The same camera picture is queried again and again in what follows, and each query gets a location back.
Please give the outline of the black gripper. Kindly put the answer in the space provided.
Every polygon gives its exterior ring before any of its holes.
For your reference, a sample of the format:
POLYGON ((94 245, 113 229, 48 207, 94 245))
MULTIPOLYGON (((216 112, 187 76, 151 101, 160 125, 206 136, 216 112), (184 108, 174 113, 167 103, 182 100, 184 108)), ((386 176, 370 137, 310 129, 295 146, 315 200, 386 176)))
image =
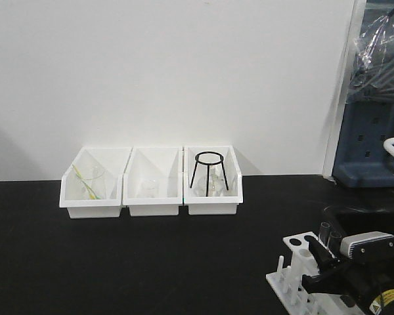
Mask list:
POLYGON ((333 258, 332 254, 315 237, 307 236, 309 251, 318 266, 332 266, 319 275, 303 275, 301 284, 308 293, 331 293, 348 295, 378 295, 381 284, 372 271, 377 260, 333 258))

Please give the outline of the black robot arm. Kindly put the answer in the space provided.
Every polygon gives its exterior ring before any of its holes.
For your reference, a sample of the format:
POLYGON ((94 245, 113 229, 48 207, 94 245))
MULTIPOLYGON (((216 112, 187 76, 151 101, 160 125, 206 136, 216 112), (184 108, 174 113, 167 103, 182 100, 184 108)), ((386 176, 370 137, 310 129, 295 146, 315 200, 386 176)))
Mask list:
POLYGON ((394 235, 347 236, 335 253, 312 236, 305 240, 319 270, 302 275, 308 293, 347 295, 365 314, 394 314, 394 235))

